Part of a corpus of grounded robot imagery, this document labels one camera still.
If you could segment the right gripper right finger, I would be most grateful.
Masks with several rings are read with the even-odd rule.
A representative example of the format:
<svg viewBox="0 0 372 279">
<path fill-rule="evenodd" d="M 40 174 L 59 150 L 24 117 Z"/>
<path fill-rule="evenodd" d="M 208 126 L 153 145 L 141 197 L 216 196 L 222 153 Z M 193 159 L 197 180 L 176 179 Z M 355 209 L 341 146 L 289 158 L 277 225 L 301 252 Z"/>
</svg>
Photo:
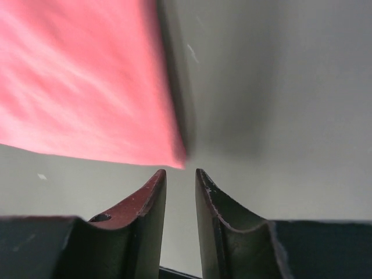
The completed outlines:
<svg viewBox="0 0 372 279">
<path fill-rule="evenodd" d="M 370 278 L 369 221 L 267 220 L 202 169 L 195 200 L 203 278 Z"/>
</svg>

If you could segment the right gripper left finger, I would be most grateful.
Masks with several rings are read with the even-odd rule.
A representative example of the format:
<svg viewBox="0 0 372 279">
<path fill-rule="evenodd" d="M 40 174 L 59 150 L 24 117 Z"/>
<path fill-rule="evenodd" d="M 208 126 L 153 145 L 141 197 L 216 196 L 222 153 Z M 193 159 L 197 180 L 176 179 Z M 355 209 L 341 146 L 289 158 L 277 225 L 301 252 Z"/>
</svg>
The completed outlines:
<svg viewBox="0 0 372 279">
<path fill-rule="evenodd" d="M 2 278 L 158 278 L 166 172 L 85 221 L 1 217 Z"/>
</svg>

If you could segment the salmon pink t shirt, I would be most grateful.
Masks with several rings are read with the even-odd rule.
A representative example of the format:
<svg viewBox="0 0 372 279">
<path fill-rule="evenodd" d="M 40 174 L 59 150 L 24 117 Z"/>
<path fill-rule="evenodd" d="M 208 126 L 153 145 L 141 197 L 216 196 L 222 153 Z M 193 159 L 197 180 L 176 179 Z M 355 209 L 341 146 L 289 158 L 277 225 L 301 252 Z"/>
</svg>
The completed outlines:
<svg viewBox="0 0 372 279">
<path fill-rule="evenodd" d="M 156 1 L 2 1 L 1 143 L 182 169 Z"/>
</svg>

